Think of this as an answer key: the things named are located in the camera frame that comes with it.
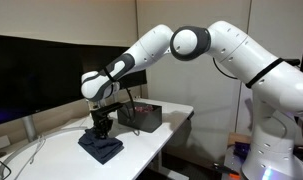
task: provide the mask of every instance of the floor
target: floor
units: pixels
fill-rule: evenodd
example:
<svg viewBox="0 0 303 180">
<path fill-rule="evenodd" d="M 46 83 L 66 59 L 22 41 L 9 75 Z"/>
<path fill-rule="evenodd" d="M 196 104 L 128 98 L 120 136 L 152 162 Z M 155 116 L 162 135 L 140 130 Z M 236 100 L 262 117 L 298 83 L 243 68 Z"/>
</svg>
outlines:
<svg viewBox="0 0 303 180">
<path fill-rule="evenodd" d="M 162 154 L 162 163 L 164 167 L 179 172 L 190 180 L 220 180 L 221 174 L 192 164 L 190 162 L 179 159 L 169 154 Z M 137 180 L 169 180 L 161 174 L 155 173 L 152 170 L 145 169 Z"/>
</svg>

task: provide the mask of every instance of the white wall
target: white wall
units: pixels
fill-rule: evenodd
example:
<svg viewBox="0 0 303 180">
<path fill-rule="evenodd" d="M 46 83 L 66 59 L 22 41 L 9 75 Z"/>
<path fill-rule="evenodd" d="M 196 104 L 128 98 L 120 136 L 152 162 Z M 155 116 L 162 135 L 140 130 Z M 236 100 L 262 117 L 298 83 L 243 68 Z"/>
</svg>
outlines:
<svg viewBox="0 0 303 180">
<path fill-rule="evenodd" d="M 136 3 L 135 0 L 0 0 L 0 34 L 131 46 L 137 40 Z M 88 113 L 86 102 L 80 100 L 38 113 L 34 121 L 38 132 L 43 132 Z M 26 138 L 20 121 L 0 125 L 2 135 L 8 135 L 11 143 Z"/>
<path fill-rule="evenodd" d="M 303 0 L 252 0 L 248 34 L 278 57 L 301 59 Z M 251 114 L 252 92 L 242 85 L 237 133 L 251 134 Z M 297 130 L 296 143 L 303 144 L 300 128 Z"/>
<path fill-rule="evenodd" d="M 158 24 L 174 31 L 183 25 L 208 27 L 218 20 L 247 30 L 248 0 L 137 2 L 139 36 Z M 147 75 L 150 99 L 194 107 L 191 123 L 176 133 L 167 151 L 198 164 L 223 161 L 228 134 L 235 129 L 240 82 L 221 75 L 207 55 L 192 62 L 168 55 L 148 68 Z"/>
</svg>

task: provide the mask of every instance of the small box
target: small box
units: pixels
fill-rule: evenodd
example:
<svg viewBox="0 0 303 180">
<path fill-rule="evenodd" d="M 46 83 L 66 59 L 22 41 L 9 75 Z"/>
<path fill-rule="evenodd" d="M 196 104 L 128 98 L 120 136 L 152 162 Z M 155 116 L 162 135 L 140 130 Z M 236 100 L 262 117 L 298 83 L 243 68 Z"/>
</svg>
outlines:
<svg viewBox="0 0 303 180">
<path fill-rule="evenodd" d="M 119 124 L 148 133 L 152 133 L 162 124 L 161 106 L 134 102 L 134 108 L 132 108 L 131 102 L 129 101 L 117 110 L 117 114 Z"/>
</svg>

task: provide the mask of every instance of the table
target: table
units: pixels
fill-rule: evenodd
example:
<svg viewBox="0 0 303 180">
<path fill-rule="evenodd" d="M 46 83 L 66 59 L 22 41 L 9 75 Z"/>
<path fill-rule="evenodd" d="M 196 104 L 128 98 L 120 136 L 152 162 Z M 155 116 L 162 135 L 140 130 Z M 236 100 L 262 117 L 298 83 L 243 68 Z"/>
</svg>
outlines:
<svg viewBox="0 0 303 180">
<path fill-rule="evenodd" d="M 193 112 L 193 107 L 186 105 L 147 99 L 137 101 L 162 106 L 163 123 L 153 133 L 140 131 L 140 135 L 137 136 L 132 128 L 114 121 L 110 137 L 121 140 L 124 149 L 107 163 L 101 165 L 77 143 L 84 130 L 70 129 L 93 126 L 93 121 L 89 116 L 82 118 L 63 127 L 65 132 L 52 137 L 48 136 L 44 146 L 34 157 L 33 164 L 26 165 L 19 179 L 136 179 Z M 35 143 L 28 147 L 9 162 L 8 166 L 12 169 L 12 174 L 8 179 L 13 179 L 18 174 L 25 162 L 35 152 L 36 146 Z M 155 167 L 158 167 L 158 171 L 171 177 L 179 175 L 164 169 L 161 162 Z"/>
</svg>

